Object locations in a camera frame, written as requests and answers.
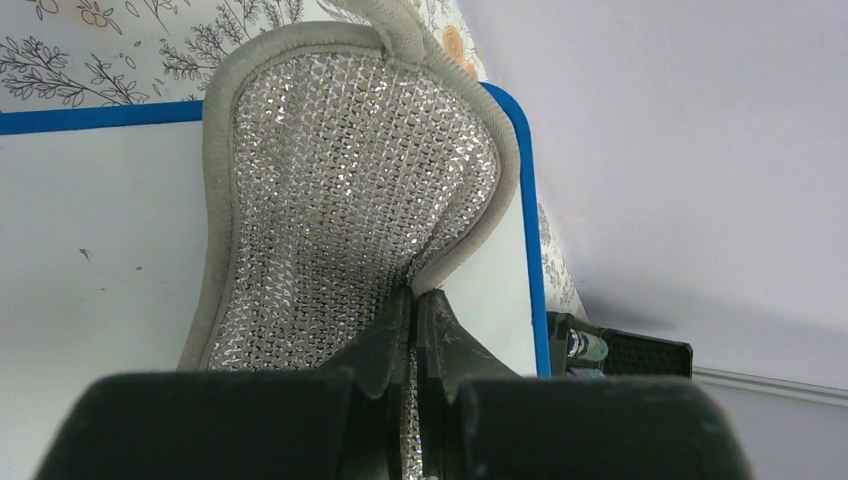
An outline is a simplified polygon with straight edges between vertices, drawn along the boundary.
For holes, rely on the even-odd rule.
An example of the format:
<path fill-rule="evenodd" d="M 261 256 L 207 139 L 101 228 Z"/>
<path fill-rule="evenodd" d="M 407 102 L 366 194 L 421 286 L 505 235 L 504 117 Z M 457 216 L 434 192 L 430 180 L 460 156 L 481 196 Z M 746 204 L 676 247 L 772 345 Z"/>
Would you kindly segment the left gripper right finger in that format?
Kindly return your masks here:
<path fill-rule="evenodd" d="M 679 377 L 524 378 L 439 290 L 417 306 L 423 473 L 435 479 L 748 479 L 730 422 Z"/>

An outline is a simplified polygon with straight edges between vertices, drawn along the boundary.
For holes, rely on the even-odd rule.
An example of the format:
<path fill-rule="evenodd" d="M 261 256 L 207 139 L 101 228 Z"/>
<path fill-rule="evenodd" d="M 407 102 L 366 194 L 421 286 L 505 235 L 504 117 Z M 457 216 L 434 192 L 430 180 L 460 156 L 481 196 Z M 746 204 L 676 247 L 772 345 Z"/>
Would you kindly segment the grey mesh sponge eraser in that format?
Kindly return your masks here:
<path fill-rule="evenodd" d="M 208 245 L 183 371 L 312 369 L 438 288 L 519 184 L 514 127 L 407 1 L 342 1 L 229 54 L 206 89 Z"/>

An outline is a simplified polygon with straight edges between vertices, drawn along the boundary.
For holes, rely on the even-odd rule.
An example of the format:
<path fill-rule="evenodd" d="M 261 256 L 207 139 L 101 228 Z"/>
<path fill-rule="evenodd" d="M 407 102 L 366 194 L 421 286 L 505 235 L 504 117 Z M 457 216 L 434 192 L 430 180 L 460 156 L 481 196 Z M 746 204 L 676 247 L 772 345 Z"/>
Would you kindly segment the blue framed whiteboard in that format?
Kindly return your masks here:
<path fill-rule="evenodd" d="M 199 297 L 206 250 L 200 173 L 201 102 L 1 115 L 1 479 L 36 479 L 84 387 L 106 374 L 173 369 Z M 522 194 L 533 197 L 522 167 Z M 400 188 L 354 193 L 292 187 L 259 220 L 285 245 L 329 242 L 365 260 L 380 238 L 394 256 L 422 249 L 424 210 L 389 216 Z M 537 360 L 541 261 L 534 200 L 510 204 L 495 231 L 444 289 L 464 327 L 521 374 Z"/>

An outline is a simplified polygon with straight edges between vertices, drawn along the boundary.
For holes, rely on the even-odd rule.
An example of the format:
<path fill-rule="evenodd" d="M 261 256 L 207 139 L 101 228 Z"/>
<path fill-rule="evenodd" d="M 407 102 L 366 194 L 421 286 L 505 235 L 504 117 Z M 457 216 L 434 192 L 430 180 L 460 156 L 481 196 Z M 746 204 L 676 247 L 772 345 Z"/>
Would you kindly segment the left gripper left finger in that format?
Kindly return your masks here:
<path fill-rule="evenodd" d="M 398 479 L 408 288 L 298 371 L 121 374 L 91 384 L 40 479 Z"/>

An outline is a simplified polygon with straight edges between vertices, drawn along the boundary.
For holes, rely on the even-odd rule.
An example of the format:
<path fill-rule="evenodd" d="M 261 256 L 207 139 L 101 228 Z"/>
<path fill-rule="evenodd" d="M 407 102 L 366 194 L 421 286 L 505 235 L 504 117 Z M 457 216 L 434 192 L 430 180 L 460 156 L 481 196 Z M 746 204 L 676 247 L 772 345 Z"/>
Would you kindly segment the black poker chip case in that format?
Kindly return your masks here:
<path fill-rule="evenodd" d="M 549 312 L 547 327 L 555 376 L 692 377 L 688 343 L 598 327 L 570 313 Z"/>

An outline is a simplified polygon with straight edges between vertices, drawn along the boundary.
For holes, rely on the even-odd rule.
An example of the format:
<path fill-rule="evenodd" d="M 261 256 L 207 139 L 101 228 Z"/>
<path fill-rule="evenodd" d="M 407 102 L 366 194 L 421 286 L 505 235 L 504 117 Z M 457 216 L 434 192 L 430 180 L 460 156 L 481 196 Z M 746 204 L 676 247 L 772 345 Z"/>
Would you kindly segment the floral table mat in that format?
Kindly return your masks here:
<path fill-rule="evenodd" d="M 260 33 L 354 22 L 328 1 L 5 1 L 5 112 L 198 100 L 214 69 Z"/>

